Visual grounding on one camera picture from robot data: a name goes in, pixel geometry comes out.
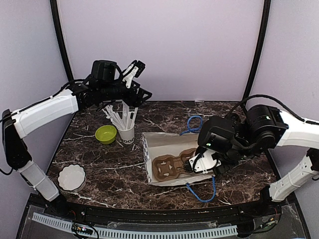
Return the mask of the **blue checkered paper bag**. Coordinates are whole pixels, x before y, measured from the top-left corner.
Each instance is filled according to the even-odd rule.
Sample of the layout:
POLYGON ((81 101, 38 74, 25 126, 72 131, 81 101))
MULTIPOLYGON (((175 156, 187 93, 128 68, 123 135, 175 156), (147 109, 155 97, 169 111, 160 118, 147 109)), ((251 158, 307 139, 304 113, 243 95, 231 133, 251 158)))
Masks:
POLYGON ((191 116, 187 130, 179 134, 166 132, 143 132, 142 144, 148 184, 159 187, 185 185, 203 203, 211 202, 216 195, 215 175, 212 172, 218 162, 208 155, 209 168, 204 167, 204 158, 196 159, 197 134, 201 130, 201 116, 191 116), (212 180, 213 194, 201 199, 191 188, 191 183, 212 180))

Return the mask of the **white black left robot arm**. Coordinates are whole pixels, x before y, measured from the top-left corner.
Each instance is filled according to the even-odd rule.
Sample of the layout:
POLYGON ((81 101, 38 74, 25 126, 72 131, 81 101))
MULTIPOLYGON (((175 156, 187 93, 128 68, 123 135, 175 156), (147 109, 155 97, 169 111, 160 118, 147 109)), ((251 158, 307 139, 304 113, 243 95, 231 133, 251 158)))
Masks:
POLYGON ((70 213, 70 205, 62 200, 60 190, 32 160, 24 143, 31 132, 66 115, 91 106, 102 110, 116 101, 138 108, 152 94, 134 81, 145 69, 142 61, 134 60, 125 70, 114 61, 96 60, 85 79, 72 80, 41 101, 15 111, 2 113, 2 143, 6 162, 18 171, 59 217, 70 213))

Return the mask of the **brown cardboard cup carrier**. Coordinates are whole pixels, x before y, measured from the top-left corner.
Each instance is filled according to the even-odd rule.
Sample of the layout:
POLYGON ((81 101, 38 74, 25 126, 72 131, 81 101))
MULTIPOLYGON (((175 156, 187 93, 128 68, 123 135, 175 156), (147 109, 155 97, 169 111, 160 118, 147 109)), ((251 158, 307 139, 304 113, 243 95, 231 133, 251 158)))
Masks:
POLYGON ((171 154, 156 157, 152 162, 152 173, 156 180, 163 182, 177 179, 181 174, 193 175, 187 173, 183 164, 187 159, 195 156, 196 148, 183 150, 178 156, 171 154))

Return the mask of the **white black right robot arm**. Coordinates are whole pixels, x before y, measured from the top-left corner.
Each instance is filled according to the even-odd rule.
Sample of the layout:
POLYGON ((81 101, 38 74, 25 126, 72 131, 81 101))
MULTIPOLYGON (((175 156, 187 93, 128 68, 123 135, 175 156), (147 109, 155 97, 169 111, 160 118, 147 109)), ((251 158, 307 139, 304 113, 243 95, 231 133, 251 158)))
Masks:
POLYGON ((274 203, 283 201, 288 195, 319 174, 319 123, 298 116, 281 101, 275 101, 282 109, 267 105, 255 105, 246 113, 244 122, 234 110, 256 95, 237 103, 224 117, 212 116, 200 130, 195 157, 189 160, 190 170, 196 174, 222 174, 238 164, 240 160, 259 156, 268 149, 282 146, 307 148, 298 165, 280 180, 264 187, 261 200, 254 211, 265 216, 274 203))

